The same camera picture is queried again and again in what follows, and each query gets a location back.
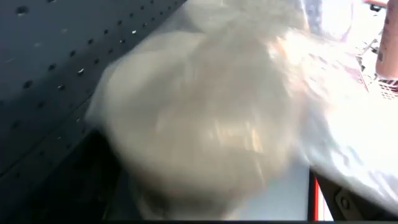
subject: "plastic bag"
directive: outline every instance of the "plastic bag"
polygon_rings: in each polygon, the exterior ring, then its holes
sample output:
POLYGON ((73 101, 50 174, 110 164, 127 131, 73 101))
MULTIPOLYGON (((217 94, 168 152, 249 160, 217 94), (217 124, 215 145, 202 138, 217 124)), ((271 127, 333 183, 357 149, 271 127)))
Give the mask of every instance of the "plastic bag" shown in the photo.
MULTIPOLYGON (((361 195, 396 204, 381 182, 369 189, 375 168, 336 131, 369 107, 346 44, 354 8, 335 0, 189 0, 104 71, 86 119, 132 177, 167 197, 167 218, 223 217, 266 189, 296 152, 361 195), (348 26, 333 25, 327 2, 342 6, 348 26)), ((350 123, 344 137, 359 127, 350 123)))

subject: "hole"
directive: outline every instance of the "hole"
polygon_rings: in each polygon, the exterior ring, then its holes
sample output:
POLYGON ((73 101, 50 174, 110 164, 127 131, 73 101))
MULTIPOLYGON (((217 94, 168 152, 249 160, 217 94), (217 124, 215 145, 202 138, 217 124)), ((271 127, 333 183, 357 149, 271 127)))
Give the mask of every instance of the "hole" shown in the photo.
POLYGON ((72 50, 70 53, 69 53, 69 56, 70 57, 73 57, 73 56, 75 56, 76 55, 76 50, 72 50))
POLYGON ((83 76, 84 73, 85 73, 85 69, 82 68, 82 69, 80 69, 79 71, 77 71, 77 76, 78 76, 78 77, 81 77, 81 76, 83 76))
POLYGON ((15 10, 15 13, 16 13, 18 16, 26 15, 28 12, 29 12, 29 8, 26 7, 26 6, 19 6, 19 7, 15 10))
POLYGON ((54 70, 56 67, 57 67, 56 64, 51 64, 51 65, 49 66, 49 71, 54 70))
POLYGON ((60 86, 58 86, 58 90, 60 90, 60 91, 65 90, 65 85, 60 85, 60 86))
POLYGON ((20 121, 14 121, 11 128, 18 128, 21 125, 20 121))
POLYGON ((33 84, 32 80, 27 80, 22 87, 24 87, 24 89, 27 89, 30 88, 32 84, 33 84))
POLYGON ((42 109, 42 108, 44 107, 44 105, 45 105, 45 102, 44 102, 44 101, 41 101, 41 102, 39 102, 39 103, 37 104, 37 108, 38 108, 38 109, 42 109))

